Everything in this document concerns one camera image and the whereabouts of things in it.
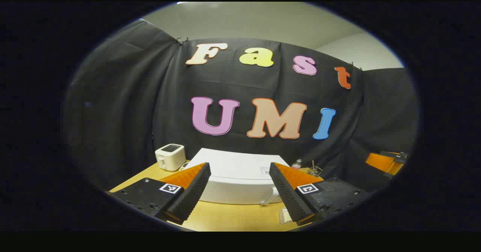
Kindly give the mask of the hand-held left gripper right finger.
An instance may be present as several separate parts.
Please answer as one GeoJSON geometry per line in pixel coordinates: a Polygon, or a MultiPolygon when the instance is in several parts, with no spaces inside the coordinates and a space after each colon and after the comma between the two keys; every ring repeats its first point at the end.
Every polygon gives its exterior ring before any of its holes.
{"type": "Polygon", "coordinates": [[[371,196],[337,177],[323,180],[280,163],[271,163],[269,174],[298,226],[340,216],[371,196]]]}

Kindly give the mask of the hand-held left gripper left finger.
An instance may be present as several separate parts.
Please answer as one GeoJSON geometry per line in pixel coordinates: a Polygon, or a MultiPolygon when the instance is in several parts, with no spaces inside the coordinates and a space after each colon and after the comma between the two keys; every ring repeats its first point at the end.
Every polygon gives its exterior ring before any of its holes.
{"type": "Polygon", "coordinates": [[[198,203],[211,176],[209,163],[155,180],[145,177],[111,195],[157,219],[182,225],[198,203]]]}

